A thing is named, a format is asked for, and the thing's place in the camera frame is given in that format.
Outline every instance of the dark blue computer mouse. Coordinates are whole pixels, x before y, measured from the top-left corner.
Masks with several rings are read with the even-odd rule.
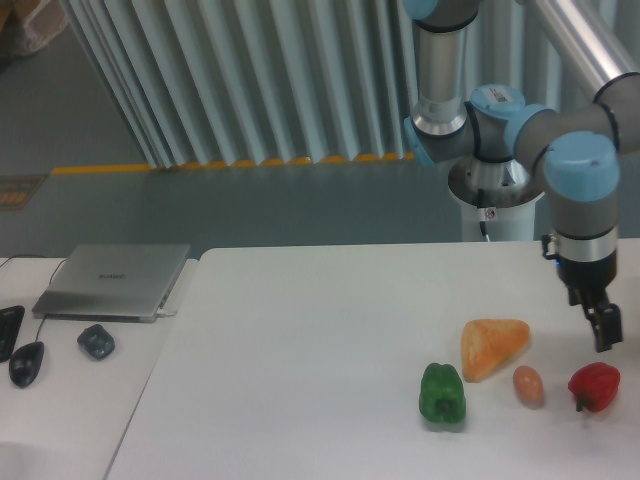
[[[80,334],[78,345],[96,360],[102,360],[116,348],[113,337],[98,323],[86,328]]]
[[[20,388],[31,385],[38,376],[42,357],[44,356],[44,343],[33,342],[21,346],[9,360],[9,377]]]

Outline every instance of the laptop logo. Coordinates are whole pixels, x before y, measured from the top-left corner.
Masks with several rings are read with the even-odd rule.
[[[124,280],[127,276],[124,273],[101,273],[98,278],[101,280]]]

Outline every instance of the bell pepper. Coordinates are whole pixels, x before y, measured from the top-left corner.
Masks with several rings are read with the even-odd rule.
[[[467,412],[462,380],[453,365],[430,364],[420,384],[420,413],[434,423],[458,423]]]
[[[576,399],[576,411],[586,408],[590,412],[604,410],[618,393],[620,372],[603,362],[582,367],[569,381],[569,390]]]

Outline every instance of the laptop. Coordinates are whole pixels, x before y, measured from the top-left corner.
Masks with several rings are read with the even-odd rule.
[[[33,307],[36,318],[153,322],[189,245],[79,245]]]

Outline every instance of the floor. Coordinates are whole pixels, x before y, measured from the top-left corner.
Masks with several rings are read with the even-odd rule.
[[[143,164],[73,32],[0,73],[0,175]],[[620,233],[640,236],[640,162],[621,161]],[[448,166],[413,161],[50,175],[0,212],[0,256],[65,257],[79,243],[215,247],[455,242]],[[538,204],[536,236],[550,228]]]

